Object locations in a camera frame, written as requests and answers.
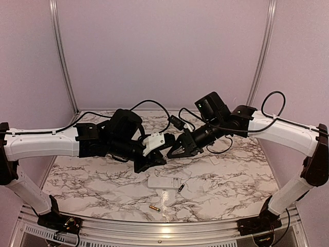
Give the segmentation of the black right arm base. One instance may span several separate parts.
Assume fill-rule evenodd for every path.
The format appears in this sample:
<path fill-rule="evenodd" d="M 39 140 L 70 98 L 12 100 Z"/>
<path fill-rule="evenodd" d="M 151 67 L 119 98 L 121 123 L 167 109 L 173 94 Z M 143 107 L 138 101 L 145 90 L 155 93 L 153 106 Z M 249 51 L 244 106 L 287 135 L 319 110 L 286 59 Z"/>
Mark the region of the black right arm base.
<path fill-rule="evenodd" d="M 237 220 L 237 228 L 241 236 L 256 234 L 265 231 L 273 231 L 282 226 L 279 215 L 269 211 L 270 196 L 263 204 L 258 216 Z"/>

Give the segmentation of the white battery cover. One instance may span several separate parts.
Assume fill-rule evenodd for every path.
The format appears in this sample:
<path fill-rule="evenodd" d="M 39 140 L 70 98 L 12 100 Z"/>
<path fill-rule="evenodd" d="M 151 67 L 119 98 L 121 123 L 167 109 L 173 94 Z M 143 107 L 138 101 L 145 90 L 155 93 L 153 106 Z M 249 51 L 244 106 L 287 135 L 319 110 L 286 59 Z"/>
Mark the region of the white battery cover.
<path fill-rule="evenodd" d="M 212 162 L 212 164 L 217 165 L 219 163 L 219 160 L 216 157 L 211 157 L 210 161 Z"/>

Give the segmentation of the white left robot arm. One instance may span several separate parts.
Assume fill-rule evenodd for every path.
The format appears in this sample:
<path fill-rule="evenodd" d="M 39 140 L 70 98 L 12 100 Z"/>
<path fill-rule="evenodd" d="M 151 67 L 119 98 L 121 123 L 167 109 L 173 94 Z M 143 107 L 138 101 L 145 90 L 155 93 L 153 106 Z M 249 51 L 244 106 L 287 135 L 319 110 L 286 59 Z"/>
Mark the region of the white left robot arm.
<path fill-rule="evenodd" d="M 54 229 L 65 224 L 54 197 L 45 194 L 19 168 L 19 160 L 39 156 L 105 157 L 132 161 L 135 173 L 166 164 L 161 153 L 173 146 L 175 136 L 145 134 L 140 123 L 77 123 L 66 130 L 24 132 L 1 124 L 1 185 L 28 203 Z"/>

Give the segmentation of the gold green AAA battery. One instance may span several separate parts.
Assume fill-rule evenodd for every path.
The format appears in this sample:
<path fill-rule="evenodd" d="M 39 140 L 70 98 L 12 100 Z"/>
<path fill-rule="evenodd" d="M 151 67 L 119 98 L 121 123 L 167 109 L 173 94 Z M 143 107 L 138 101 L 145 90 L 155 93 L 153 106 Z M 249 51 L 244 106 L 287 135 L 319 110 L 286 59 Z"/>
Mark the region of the gold green AAA battery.
<path fill-rule="evenodd" d="M 161 209 L 160 209 L 160 208 L 158 208 L 158 207 L 155 207 L 155 206 L 152 206 L 152 205 L 150 205 L 150 206 L 149 206 L 149 208 L 151 208 L 151 209 L 153 209 L 153 210 L 155 210 L 155 211 L 158 211 L 158 212 L 160 212 L 160 211 L 161 211 Z"/>

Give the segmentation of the black silver AAA battery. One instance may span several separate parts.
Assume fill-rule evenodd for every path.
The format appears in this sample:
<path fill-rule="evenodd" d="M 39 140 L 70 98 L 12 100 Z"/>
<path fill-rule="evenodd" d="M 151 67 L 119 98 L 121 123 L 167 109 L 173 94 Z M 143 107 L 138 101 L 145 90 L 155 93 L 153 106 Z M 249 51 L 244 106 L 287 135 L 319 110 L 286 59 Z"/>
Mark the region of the black silver AAA battery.
<path fill-rule="evenodd" d="M 178 189 L 178 193 L 180 193 L 183 190 L 184 187 L 185 187 L 185 184 L 182 184 Z"/>

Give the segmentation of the white remote control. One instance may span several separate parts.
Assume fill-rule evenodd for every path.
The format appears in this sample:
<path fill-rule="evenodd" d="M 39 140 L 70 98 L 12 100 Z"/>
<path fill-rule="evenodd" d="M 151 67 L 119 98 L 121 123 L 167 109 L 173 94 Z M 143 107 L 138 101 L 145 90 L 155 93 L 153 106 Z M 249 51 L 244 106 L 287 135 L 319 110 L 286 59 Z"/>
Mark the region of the white remote control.
<path fill-rule="evenodd" d="M 173 177 L 149 177 L 147 186 L 151 189 L 178 189 L 180 180 Z"/>

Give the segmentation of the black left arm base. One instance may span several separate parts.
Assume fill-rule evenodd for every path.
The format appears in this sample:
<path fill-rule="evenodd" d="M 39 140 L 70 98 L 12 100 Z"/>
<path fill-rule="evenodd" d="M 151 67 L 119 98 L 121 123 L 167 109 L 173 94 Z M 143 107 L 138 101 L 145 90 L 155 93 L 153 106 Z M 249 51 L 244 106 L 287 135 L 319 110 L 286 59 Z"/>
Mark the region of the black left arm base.
<path fill-rule="evenodd" d="M 49 197 L 51 201 L 50 212 L 44 215 L 37 214 L 38 225 L 56 230 L 57 233 L 65 232 L 78 235 L 82 219 L 61 214 L 56 199 L 52 195 Z"/>

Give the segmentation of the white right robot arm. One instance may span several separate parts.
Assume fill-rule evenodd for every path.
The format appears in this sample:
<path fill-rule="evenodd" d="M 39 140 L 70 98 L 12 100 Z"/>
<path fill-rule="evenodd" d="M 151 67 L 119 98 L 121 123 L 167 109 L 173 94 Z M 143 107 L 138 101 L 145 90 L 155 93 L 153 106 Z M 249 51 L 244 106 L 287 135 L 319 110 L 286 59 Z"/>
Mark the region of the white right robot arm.
<path fill-rule="evenodd" d="M 269 197 L 255 218 L 254 225 L 264 231 L 285 209 L 303 198 L 314 187 L 328 181 L 328 132 L 326 125 L 305 126 L 279 116 L 269 116 L 256 108 L 241 105 L 224 116 L 209 113 L 200 118 L 204 125 L 191 132 L 185 129 L 167 153 L 168 158 L 192 157 L 203 152 L 224 135 L 255 137 L 303 153 L 300 175 L 288 181 Z"/>

